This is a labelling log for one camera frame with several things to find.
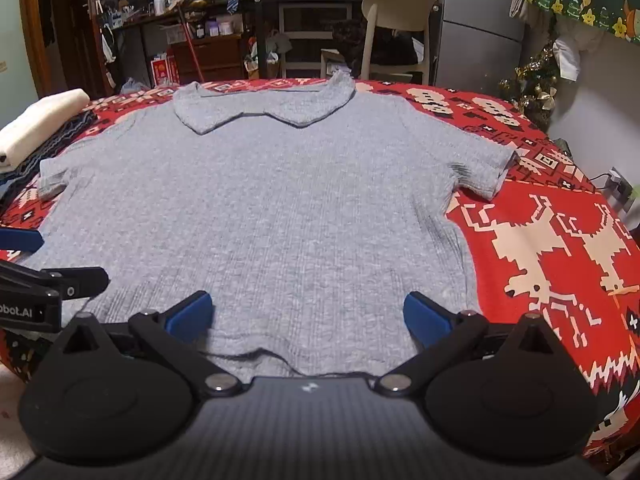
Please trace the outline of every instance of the beige chair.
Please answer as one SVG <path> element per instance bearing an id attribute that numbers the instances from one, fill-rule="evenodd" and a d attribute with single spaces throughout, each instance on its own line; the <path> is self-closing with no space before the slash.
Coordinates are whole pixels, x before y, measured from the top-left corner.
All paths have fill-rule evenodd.
<path id="1" fill-rule="evenodd" d="M 399 74 L 422 72 L 423 84 L 429 83 L 429 15 L 436 0 L 363 0 L 362 15 L 367 19 L 367 35 L 362 57 L 361 79 L 370 79 L 371 73 Z M 377 27 L 392 28 L 415 32 L 424 31 L 424 59 L 416 65 L 387 66 L 371 64 L 373 35 Z M 323 50 L 321 53 L 321 77 L 326 77 L 326 60 L 340 60 L 335 50 Z"/>

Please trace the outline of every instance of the shirt collar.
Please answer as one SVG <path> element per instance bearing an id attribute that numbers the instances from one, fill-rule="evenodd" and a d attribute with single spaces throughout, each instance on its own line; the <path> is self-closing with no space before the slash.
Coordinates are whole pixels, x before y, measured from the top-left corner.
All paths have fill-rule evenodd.
<path id="1" fill-rule="evenodd" d="M 343 107 L 354 92 L 355 82 L 345 72 L 335 73 L 326 83 L 257 92 L 223 94 L 191 83 L 174 94 L 174 110 L 199 135 L 245 116 L 269 116 L 305 128 Z"/>

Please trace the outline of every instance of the white bottle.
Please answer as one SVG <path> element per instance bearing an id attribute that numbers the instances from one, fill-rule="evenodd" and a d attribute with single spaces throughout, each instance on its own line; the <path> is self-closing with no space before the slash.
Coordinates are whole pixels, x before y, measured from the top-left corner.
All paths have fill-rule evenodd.
<path id="1" fill-rule="evenodd" d="M 154 7 L 156 9 L 156 16 L 162 16 L 165 10 L 164 0 L 154 0 Z"/>

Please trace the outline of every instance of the refrigerator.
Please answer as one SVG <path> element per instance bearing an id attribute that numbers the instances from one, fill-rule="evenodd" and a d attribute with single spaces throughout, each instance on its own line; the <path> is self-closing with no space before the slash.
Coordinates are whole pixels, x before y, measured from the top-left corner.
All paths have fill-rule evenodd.
<path id="1" fill-rule="evenodd" d="M 431 34 L 432 81 L 497 96 L 500 79 L 514 77 L 524 24 L 510 18 L 511 0 L 440 0 Z"/>

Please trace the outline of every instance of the short-sleeved shirt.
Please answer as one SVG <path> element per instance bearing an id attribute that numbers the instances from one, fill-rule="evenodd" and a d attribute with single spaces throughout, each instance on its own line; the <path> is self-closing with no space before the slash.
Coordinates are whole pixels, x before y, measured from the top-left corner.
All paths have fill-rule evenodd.
<path id="1" fill-rule="evenodd" d="M 342 73 L 296 91 L 192 84 L 43 161 L 40 192 L 64 191 L 26 264 L 107 270 L 107 291 L 65 302 L 65 322 L 206 290 L 201 350 L 243 380 L 381 375 L 416 353 L 409 292 L 480 311 L 445 211 L 457 187 L 491 200 L 513 156 Z"/>

